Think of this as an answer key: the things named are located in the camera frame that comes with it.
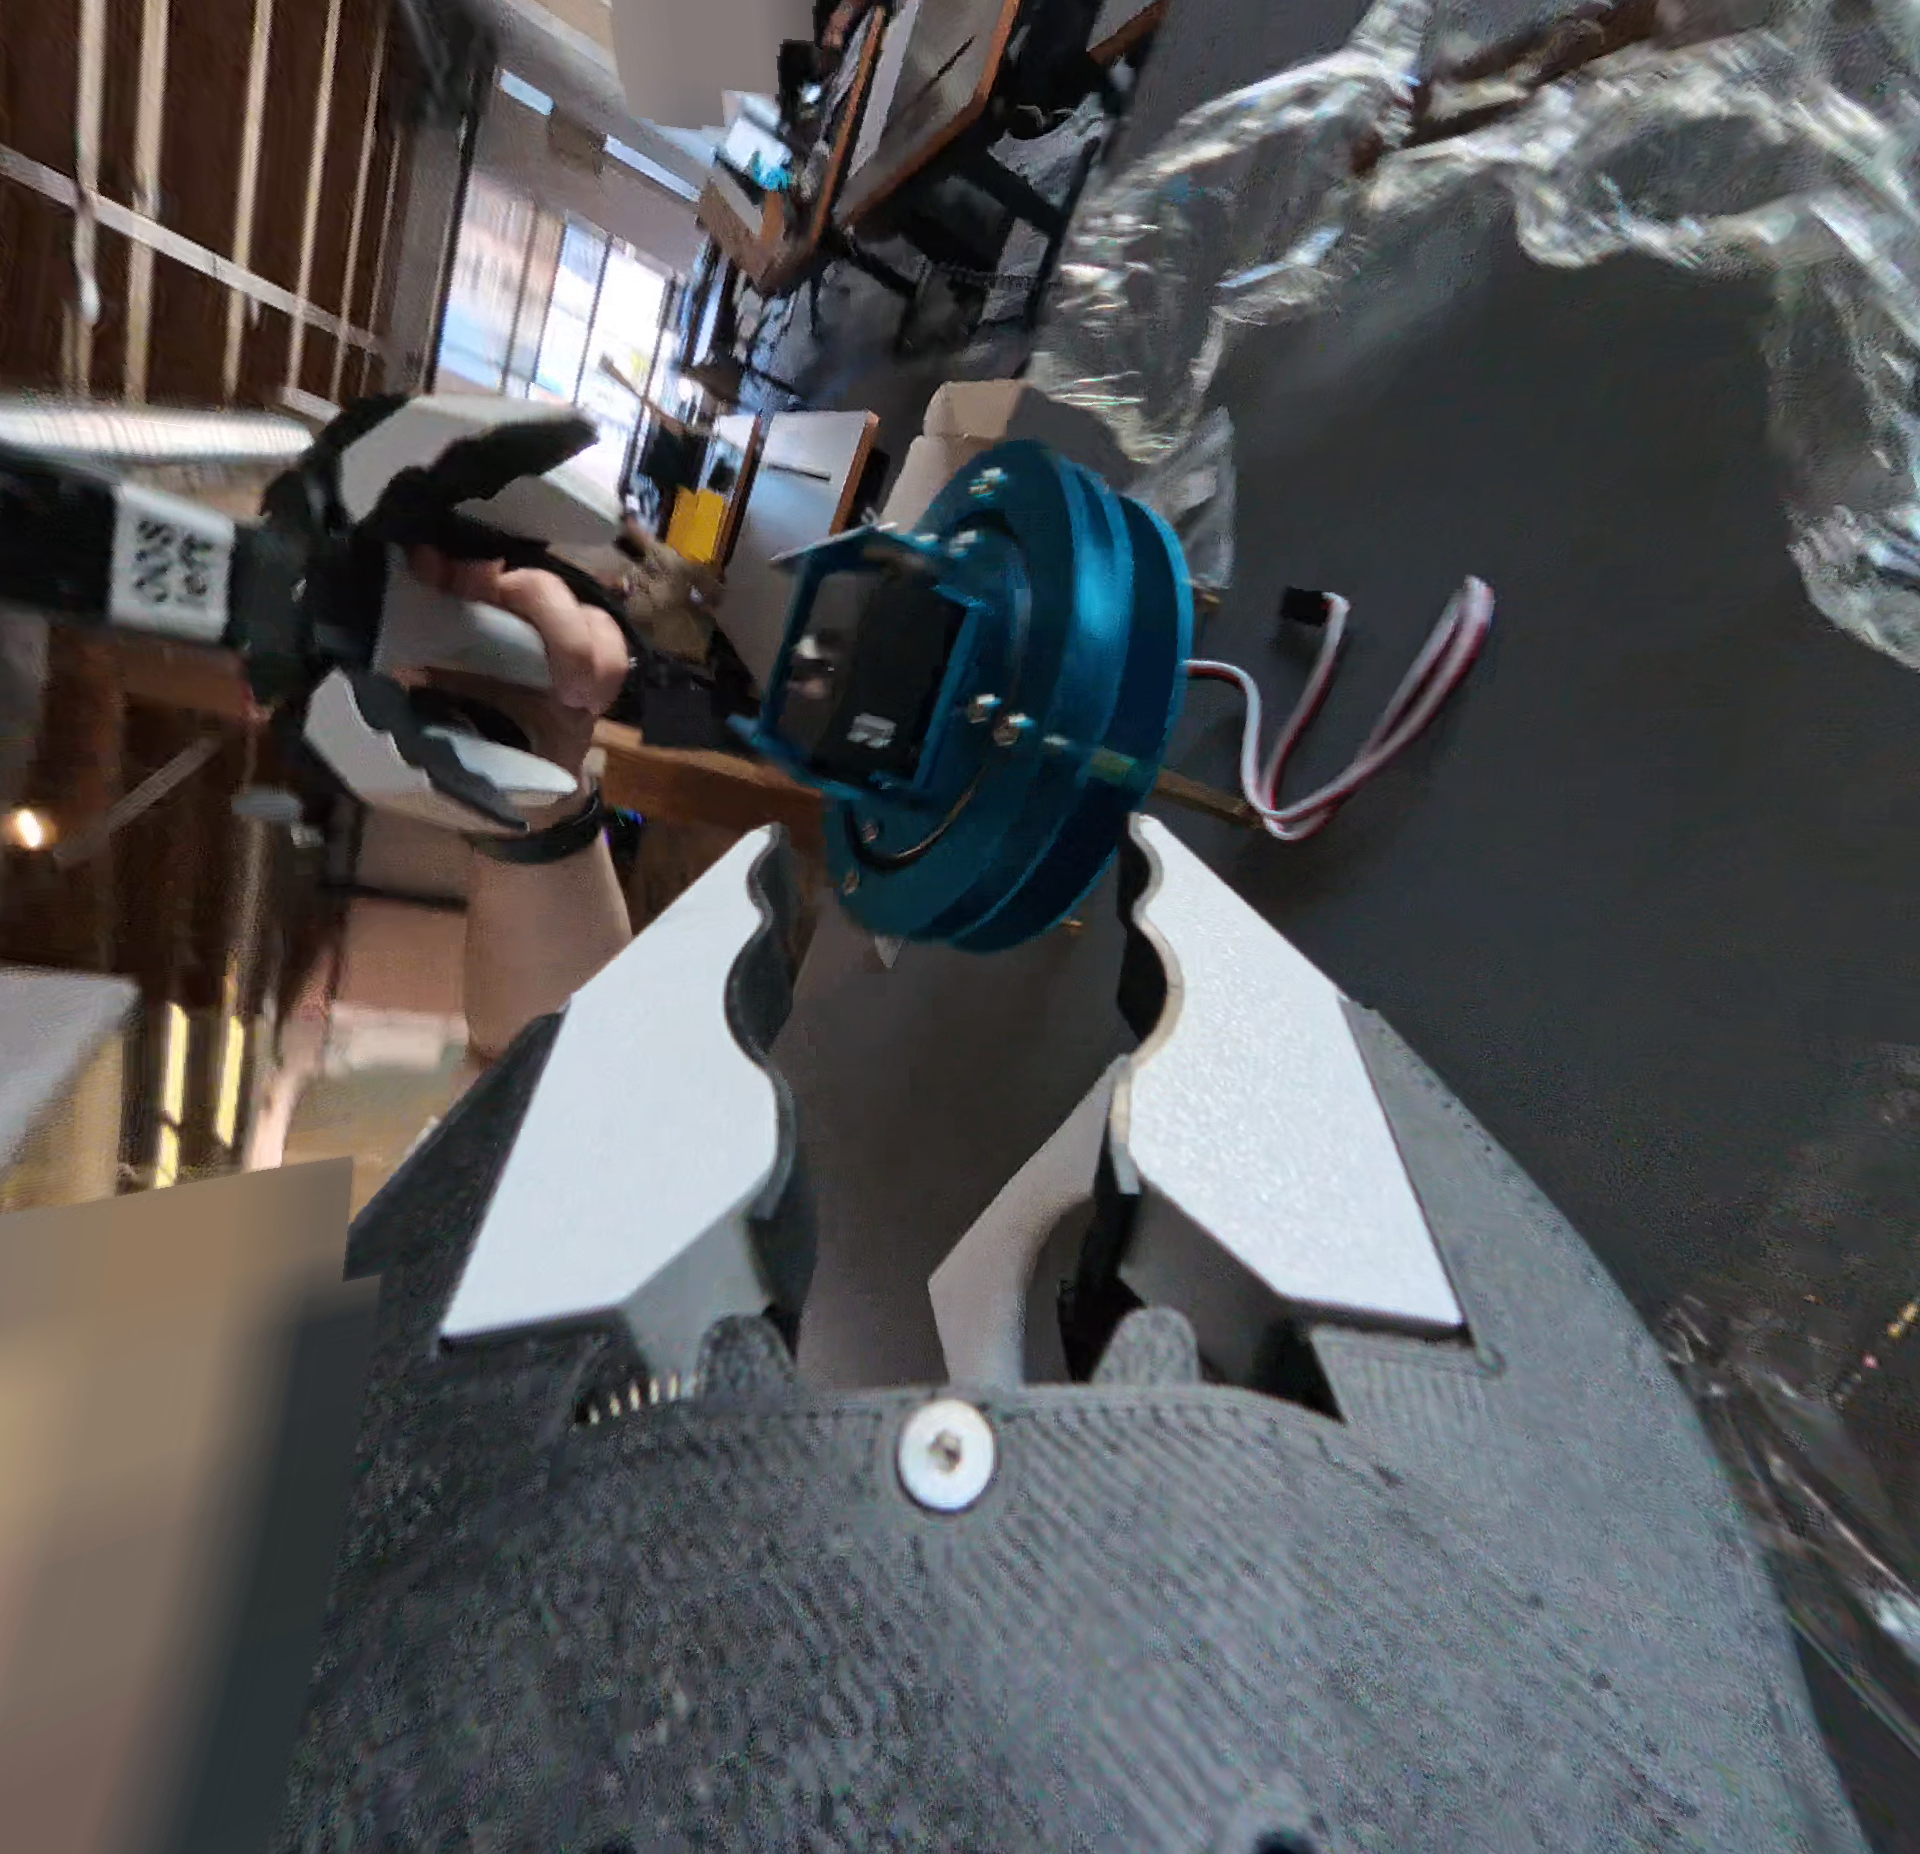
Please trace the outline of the white table with wooden edge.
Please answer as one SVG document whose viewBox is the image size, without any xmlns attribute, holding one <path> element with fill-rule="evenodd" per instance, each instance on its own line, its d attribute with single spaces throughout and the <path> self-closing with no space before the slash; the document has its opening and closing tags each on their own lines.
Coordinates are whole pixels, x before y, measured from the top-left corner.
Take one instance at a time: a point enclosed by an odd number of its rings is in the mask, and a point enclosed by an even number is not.
<svg viewBox="0 0 1920 1854">
<path fill-rule="evenodd" d="M 856 523 L 879 413 L 733 413 L 712 427 L 712 462 L 733 462 L 723 574 L 780 561 Z"/>
</svg>

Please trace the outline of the crumpled clear plastic bag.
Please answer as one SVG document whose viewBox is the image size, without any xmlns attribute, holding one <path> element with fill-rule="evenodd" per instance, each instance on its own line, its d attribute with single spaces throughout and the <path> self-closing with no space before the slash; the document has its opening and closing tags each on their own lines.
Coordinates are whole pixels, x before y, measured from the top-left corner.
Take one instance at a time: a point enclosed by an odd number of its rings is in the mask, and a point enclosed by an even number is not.
<svg viewBox="0 0 1920 1854">
<path fill-rule="evenodd" d="M 1912 1241 L 1682 1294 L 1656 1345 L 1772 1567 L 1792 1630 L 1920 1749 Z"/>
</svg>

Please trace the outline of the dark grey desk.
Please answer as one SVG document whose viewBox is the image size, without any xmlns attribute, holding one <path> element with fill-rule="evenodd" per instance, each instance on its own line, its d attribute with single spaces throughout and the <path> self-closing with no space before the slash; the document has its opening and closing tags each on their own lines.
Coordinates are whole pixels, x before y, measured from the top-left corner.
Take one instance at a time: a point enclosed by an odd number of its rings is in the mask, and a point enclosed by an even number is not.
<svg viewBox="0 0 1920 1854">
<path fill-rule="evenodd" d="M 1344 46 L 1359 0 L 1176 0 L 1128 149 Z M 1794 593 L 1747 293 L 1636 259 L 1494 251 L 1381 385 L 1309 421 L 1261 334 L 1233 372 L 1252 547 L 1359 577 L 1384 687 L 1425 574 L 1504 593 L 1487 678 L 1290 854 L 1180 832 L 1462 1099 L 1656 1319 L 1772 1286 L 1792 1244 L 1846 1322 L 1840 1191 L 1912 1191 L 1912 678 Z M 925 1277 L 1119 1046 L 1115 914 L 997 963 L 833 916 L 780 1070 L 824 1168 L 807 1368 L 933 1372 Z"/>
</svg>

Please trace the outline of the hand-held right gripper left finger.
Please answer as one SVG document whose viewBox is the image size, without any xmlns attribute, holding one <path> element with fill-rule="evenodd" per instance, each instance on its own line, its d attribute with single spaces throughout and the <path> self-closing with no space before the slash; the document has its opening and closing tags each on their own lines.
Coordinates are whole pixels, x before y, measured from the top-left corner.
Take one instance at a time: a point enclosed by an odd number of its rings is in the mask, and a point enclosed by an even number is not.
<svg viewBox="0 0 1920 1854">
<path fill-rule="evenodd" d="M 611 1328 L 640 1379 L 705 1379 L 733 1319 L 795 1322 L 820 1264 L 795 1011 L 797 863 L 743 832 L 557 1011 L 442 1348 Z"/>
</svg>

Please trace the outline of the black wristband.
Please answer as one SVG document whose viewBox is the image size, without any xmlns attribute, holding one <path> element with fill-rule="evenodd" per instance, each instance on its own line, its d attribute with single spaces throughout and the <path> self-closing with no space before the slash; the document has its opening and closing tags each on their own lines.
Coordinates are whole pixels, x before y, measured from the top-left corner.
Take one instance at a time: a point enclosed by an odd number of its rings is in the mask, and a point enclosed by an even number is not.
<svg viewBox="0 0 1920 1854">
<path fill-rule="evenodd" d="M 466 853 L 504 866 L 550 866 L 563 854 L 583 854 L 593 841 L 604 841 L 611 808 L 604 791 L 583 780 L 577 794 L 563 794 L 557 808 L 550 808 L 550 825 L 527 832 L 475 832 Z"/>
</svg>

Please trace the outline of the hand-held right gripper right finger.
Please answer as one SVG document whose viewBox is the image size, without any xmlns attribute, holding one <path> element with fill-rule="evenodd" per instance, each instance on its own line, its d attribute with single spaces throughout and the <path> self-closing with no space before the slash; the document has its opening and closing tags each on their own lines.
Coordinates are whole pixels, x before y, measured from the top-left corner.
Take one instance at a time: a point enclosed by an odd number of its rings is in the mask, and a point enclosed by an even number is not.
<svg viewBox="0 0 1920 1854">
<path fill-rule="evenodd" d="M 1119 841 L 1119 1015 L 1140 1032 L 997 1191 L 931 1312 L 954 1383 L 1027 1379 L 1027 1294 L 1080 1215 L 1070 1304 L 1180 1312 L 1225 1383 L 1316 1322 L 1462 1345 L 1462 1304 L 1391 1136 L 1353 1011 L 1162 822 Z"/>
</svg>

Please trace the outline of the blue robot arm base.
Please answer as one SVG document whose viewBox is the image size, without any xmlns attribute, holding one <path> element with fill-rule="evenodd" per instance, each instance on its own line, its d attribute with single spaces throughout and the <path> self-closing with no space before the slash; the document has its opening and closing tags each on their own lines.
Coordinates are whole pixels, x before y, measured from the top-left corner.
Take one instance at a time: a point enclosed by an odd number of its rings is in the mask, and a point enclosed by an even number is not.
<svg viewBox="0 0 1920 1854">
<path fill-rule="evenodd" d="M 840 914 L 957 956 L 1063 926 L 1185 705 L 1176 528 L 1048 446 L 997 446 L 919 523 L 780 566 L 780 640 L 733 730 L 820 791 Z"/>
</svg>

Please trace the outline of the large clear plastic bag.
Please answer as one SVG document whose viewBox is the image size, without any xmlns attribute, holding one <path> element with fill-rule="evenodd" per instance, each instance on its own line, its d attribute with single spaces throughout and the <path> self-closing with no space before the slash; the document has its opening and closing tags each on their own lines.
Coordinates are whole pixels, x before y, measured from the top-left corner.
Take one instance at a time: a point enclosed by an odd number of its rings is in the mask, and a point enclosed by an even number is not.
<svg viewBox="0 0 1920 1854">
<path fill-rule="evenodd" d="M 1031 384 L 1152 466 L 1246 334 L 1381 352 L 1494 242 L 1766 292 L 1792 561 L 1912 673 L 1912 0 L 1372 0 L 1076 202 Z"/>
</svg>

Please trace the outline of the wooden-edged table with black legs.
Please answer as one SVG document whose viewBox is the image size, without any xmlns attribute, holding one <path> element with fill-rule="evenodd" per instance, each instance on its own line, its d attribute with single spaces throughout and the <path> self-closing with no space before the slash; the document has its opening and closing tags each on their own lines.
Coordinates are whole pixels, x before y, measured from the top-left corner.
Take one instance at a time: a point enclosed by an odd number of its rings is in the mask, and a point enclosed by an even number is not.
<svg viewBox="0 0 1920 1854">
<path fill-rule="evenodd" d="M 1168 0 L 892 0 L 833 222 L 879 227 L 903 192 L 974 176 L 1013 113 L 1115 93 Z"/>
</svg>

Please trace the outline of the white cardboard box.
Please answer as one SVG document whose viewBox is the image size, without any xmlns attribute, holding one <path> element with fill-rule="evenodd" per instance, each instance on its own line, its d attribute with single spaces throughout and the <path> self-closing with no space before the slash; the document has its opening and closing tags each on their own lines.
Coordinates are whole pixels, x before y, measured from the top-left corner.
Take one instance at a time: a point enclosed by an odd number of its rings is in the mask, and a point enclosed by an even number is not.
<svg viewBox="0 0 1920 1854">
<path fill-rule="evenodd" d="M 943 484 L 968 475 L 974 455 L 1010 446 L 1013 421 L 1037 405 L 1048 397 L 1031 384 L 943 384 L 879 505 L 879 528 L 925 528 Z"/>
</svg>

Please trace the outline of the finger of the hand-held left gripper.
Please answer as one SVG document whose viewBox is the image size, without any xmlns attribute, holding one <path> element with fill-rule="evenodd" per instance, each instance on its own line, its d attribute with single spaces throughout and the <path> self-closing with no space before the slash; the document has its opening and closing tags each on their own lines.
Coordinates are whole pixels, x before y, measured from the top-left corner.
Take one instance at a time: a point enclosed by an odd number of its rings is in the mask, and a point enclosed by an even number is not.
<svg viewBox="0 0 1920 1854">
<path fill-rule="evenodd" d="M 597 446 L 597 421 L 563 400 L 413 397 L 347 446 L 338 505 L 371 523 L 398 481 L 416 518 L 544 547 L 611 547 L 623 497 L 577 466 Z"/>
<path fill-rule="evenodd" d="M 292 724 L 371 815 L 455 837 L 537 837 L 593 815 L 583 763 L 557 763 L 537 739 L 544 708 L 553 694 L 501 678 L 338 666 L 306 687 Z"/>
</svg>

